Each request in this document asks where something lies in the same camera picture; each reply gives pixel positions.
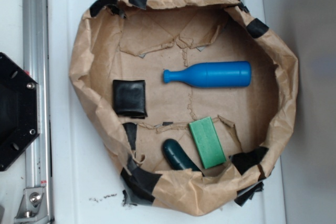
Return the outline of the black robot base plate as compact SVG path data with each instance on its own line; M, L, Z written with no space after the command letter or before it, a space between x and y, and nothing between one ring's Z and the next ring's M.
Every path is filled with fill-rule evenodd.
M1 53L1 171L39 135L38 83Z

